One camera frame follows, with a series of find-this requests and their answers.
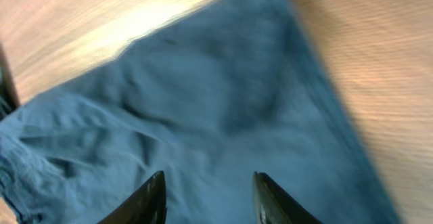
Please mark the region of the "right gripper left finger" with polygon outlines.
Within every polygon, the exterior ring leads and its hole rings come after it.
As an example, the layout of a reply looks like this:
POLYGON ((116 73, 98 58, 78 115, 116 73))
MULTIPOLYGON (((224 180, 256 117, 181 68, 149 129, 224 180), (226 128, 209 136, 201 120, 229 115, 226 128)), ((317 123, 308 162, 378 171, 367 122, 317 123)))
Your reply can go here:
POLYGON ((98 224, 165 224, 166 212, 164 172, 157 171, 98 224))

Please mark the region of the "navy blue shorts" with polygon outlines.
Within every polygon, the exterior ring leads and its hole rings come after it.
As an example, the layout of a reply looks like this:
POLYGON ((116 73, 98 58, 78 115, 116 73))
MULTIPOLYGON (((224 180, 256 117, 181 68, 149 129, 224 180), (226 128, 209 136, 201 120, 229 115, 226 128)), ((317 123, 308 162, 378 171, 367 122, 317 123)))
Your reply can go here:
POLYGON ((217 0, 1 121, 20 223, 96 223, 159 170, 169 223, 253 223, 256 171, 324 223, 399 221, 289 0, 217 0))

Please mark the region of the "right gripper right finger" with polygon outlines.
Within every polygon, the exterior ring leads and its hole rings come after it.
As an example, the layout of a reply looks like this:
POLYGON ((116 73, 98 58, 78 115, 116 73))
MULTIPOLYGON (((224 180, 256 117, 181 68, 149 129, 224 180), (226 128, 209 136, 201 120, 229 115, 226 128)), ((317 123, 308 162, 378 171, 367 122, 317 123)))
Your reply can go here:
POLYGON ((321 224, 266 173, 254 172, 252 193, 258 224, 321 224))

